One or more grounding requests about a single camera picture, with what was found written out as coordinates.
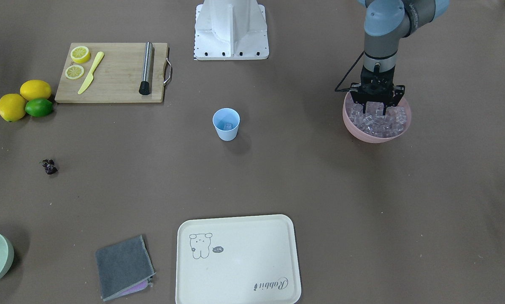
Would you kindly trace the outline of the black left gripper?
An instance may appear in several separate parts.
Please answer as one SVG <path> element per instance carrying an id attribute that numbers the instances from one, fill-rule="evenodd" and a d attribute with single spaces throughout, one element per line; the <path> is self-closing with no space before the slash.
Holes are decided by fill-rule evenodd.
<path id="1" fill-rule="evenodd" d="M 349 88 L 353 102 L 362 105 L 362 113 L 365 115 L 368 102 L 382 103 L 382 116 L 386 116 L 389 106 L 398 106 L 406 92 L 404 85 L 394 85 L 394 68 L 380 72 L 375 67 L 372 71 L 362 68 L 360 83 L 352 83 Z"/>

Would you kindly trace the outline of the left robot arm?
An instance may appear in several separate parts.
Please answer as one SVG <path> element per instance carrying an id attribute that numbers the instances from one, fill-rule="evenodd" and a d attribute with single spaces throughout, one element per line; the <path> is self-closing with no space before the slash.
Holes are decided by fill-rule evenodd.
<path id="1" fill-rule="evenodd" d="M 360 0 L 366 8 L 364 61 L 360 83 L 349 92 L 354 103 L 366 112 L 368 102 L 383 104 L 383 112 L 397 106 L 404 85 L 394 85 L 399 41 L 441 16 L 449 0 Z"/>

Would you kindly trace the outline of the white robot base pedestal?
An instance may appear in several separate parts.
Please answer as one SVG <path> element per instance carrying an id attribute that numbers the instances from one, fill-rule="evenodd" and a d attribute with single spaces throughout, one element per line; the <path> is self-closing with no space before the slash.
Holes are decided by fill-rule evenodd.
<path id="1" fill-rule="evenodd" d="M 195 60 L 265 60 L 265 7 L 256 0 L 205 0 L 196 6 Z"/>

